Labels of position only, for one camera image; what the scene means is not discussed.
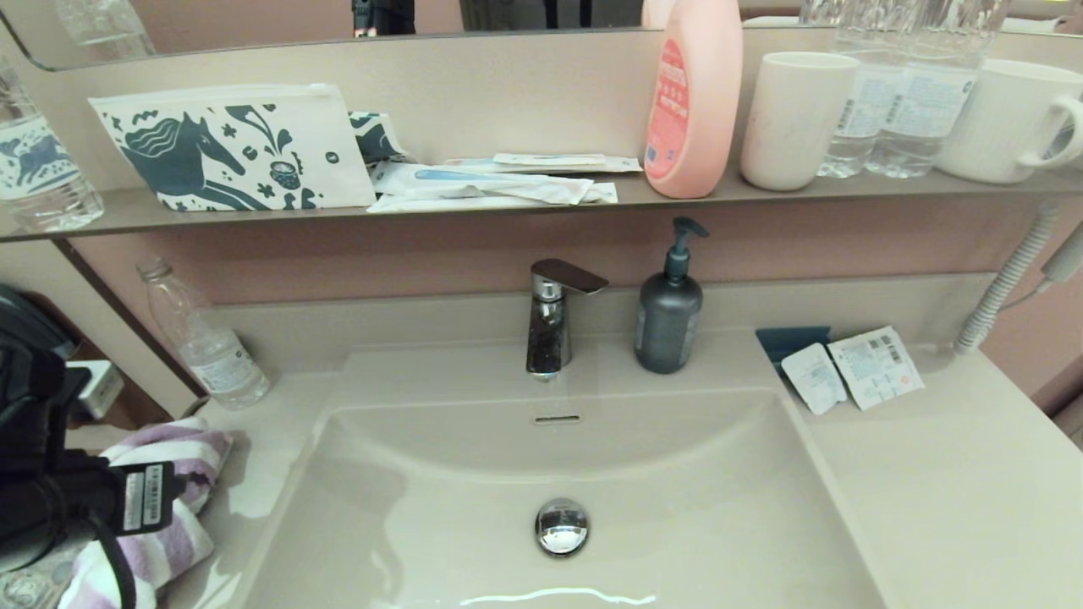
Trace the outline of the purple white striped towel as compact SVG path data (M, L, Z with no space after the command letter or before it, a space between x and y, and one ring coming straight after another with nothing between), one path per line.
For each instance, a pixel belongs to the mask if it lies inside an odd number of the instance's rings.
M229 459L233 438L200 416L153 425L106 448L112 465L173 463L184 491L173 500L173 522L149 535L118 540L135 582L135 609L157 609L166 584L203 562L214 550L200 523L200 511ZM74 560L71 581L57 609L119 609L120 596L110 563L97 540L84 545Z

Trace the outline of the chrome sink faucet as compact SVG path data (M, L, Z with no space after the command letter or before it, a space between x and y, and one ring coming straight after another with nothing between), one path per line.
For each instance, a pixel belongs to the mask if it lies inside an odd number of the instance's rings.
M567 293L598 294L610 282L565 260L546 258L531 265L527 374L550 381L572 360Z

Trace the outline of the beige ceramic sink basin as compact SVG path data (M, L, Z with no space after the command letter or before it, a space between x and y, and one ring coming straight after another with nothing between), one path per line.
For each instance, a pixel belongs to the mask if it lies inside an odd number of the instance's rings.
M517 344L356 352L236 609L889 609L854 517L762 358L661 377L623 340L553 381ZM584 550L542 552L545 502Z

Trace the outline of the brown holder pouch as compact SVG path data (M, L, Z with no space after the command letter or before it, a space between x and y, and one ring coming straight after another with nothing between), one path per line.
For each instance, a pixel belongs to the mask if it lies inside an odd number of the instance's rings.
M105 359L110 359L105 351L97 347L97 344L89 339L89 336L81 328L78 328L58 309L58 306L54 304L44 294L22 290L17 294L19 294L19 297L30 301L51 323L57 325L63 332L66 332L66 335L69 335L69 338L76 344L76 350L71 357L73 361L104 361ZM139 384L132 381L127 373L120 371L119 374L121 379L123 379L123 389L121 389L118 398L113 401L113 405L105 413L104 419L92 422L88 415L77 414L76 409L71 409L69 411L69 418L67 419L67 427L70 431L94 428L103 429L108 425L121 431L138 431L147 425L173 420L173 416L167 414L155 398L148 396L146 391L140 388Z

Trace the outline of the shrink-wrapped bottle pack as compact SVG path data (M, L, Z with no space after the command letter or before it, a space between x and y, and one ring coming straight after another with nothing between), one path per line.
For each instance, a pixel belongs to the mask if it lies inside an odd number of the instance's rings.
M57 609L69 588L78 552L54 552L14 572L0 574L0 609Z

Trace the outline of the slim clear plastic bottle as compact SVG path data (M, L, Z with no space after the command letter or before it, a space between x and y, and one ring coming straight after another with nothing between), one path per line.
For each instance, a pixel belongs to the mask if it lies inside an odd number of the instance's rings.
M152 320L210 397L224 409L239 411L268 396L266 373L203 291L179 277L162 257L140 260L136 270L146 286Z

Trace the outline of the dark blue hair dryer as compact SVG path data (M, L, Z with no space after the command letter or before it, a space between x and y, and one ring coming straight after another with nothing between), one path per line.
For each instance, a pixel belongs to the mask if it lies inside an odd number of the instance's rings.
M73 361L77 344L22 294L0 283L0 338Z

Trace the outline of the water bottle blue animal label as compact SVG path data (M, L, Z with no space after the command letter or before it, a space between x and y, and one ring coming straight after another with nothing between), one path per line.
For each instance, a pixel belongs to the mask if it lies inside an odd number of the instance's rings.
M0 207L32 233L77 230L105 212L97 190L4 57L0 57Z

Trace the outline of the white horse print pouch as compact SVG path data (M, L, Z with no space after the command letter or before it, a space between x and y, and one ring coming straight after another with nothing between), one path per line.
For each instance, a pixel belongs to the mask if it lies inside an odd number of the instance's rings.
M171 211L376 203L336 85L232 85L91 98L113 145Z

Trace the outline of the plain white toiletry packet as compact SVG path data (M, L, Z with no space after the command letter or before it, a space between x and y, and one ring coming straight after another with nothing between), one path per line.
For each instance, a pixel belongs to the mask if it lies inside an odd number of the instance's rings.
M616 184L593 184L585 193L583 204L618 204ZM503 211L503 209L535 209L556 207L544 200L530 200L516 196L481 196L471 198L434 198L434 200L407 200L401 195L383 195L367 208L368 213L421 213L458 211Z

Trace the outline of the folded blue patterned pouch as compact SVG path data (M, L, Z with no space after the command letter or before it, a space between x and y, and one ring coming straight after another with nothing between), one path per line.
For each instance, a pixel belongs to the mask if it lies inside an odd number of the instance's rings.
M367 167L380 161L416 161L415 156L399 142L389 114L351 111L348 116Z

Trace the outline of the chrome drain stopper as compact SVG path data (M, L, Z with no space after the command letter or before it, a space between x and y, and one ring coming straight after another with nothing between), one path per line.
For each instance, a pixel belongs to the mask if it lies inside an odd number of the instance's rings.
M591 521L579 502L558 497L545 502L535 519L535 537L545 555L570 558L584 550L589 540Z

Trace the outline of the white packet with blue toothbrush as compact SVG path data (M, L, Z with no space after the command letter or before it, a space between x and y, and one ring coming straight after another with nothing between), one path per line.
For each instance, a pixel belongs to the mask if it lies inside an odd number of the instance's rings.
M590 178L557 178L513 173L475 173L421 163L380 161L369 173L379 195L403 200L514 197L554 206L579 205L591 192Z

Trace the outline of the flat white toiletry packet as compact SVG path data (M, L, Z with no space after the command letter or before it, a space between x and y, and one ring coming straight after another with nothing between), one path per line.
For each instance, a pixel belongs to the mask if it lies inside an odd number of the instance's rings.
M484 158L452 158L442 167L473 173L519 173L569 176L577 173L642 173L641 163L634 157L603 154L531 155L499 153Z

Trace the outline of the dark grey soap dispenser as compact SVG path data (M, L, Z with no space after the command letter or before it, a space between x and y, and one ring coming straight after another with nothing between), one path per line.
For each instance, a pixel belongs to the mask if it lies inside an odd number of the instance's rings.
M704 293L690 275L689 239L709 236L706 228L688 217L674 218L673 230L662 272L640 288L635 325L635 357L643 370L661 375L682 370L691 355Z

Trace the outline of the dark blue packet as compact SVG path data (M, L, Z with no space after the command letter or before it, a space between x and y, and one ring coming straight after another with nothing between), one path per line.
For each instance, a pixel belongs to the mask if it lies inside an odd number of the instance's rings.
M827 344L831 326L788 326L755 331L756 338L771 365L782 376L782 361L812 344Z

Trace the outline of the pink lotion bottle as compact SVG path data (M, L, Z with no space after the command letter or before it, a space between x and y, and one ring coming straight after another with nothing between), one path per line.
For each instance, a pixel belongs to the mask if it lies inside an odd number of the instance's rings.
M674 0L645 129L647 181L677 200L707 197L725 174L741 101L739 0Z

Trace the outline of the small white sachet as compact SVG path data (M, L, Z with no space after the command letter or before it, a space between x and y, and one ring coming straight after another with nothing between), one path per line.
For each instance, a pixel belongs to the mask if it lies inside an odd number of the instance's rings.
M824 344L810 344L781 359L780 365L790 385L815 415L825 414L849 398Z

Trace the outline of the white sachet with barcode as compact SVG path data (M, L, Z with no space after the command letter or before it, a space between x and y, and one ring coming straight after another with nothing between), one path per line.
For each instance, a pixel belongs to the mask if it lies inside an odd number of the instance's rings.
M893 326L828 344L827 351L861 411L925 388Z

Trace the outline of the clear plastic water bottle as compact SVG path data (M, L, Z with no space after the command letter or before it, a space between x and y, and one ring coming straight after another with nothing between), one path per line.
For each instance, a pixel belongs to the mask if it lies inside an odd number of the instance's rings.
M904 31L904 81L866 159L870 173L929 173L1014 0L923 0Z
M850 178L864 170L904 79L898 30L906 13L905 0L841 3L832 52L859 66L817 176Z

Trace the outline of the white handset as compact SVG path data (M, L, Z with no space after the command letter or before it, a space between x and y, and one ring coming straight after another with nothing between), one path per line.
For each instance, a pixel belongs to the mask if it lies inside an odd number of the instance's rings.
M1080 221L1071 235L1064 239L1064 243L1041 267L1040 289L1068 282L1077 274L1081 265L1083 265L1083 221Z

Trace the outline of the grey wall shelf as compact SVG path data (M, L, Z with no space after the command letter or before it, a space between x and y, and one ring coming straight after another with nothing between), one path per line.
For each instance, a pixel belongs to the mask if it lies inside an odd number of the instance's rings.
M618 203L588 203L579 206L491 207L481 209L457 208L448 211L452 218L470 218L486 215L562 215L618 211L661 211L662 209L696 208L712 206L745 206L773 203L828 203L828 200L903 200L904 198L953 198L953 200L1045 200L1083 195L1083 166L1041 170L1022 184L996 185L956 178L932 171L923 178L887 178L862 173L854 178L817 178L812 185L790 192L758 189L748 184L735 168L723 174L723 180L712 195L693 200L675 200L655 193L645 178L618 176L614 183ZM206 230L207 228L244 224L283 224L287 222L329 222L337 220L382 220L391 213L370 213L364 208L335 208L329 211L255 211L255 212L179 212L170 211L151 196L146 189L109 190L103 194L105 213L100 219L77 230L35 233L8 223L0 218L0 244L34 242L34 239L96 238L130 233L155 233L177 230Z

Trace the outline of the white handleless cup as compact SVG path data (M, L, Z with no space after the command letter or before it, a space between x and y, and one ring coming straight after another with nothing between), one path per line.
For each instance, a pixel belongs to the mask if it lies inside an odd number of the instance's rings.
M860 65L827 52L765 55L741 151L748 184L792 192L815 181Z

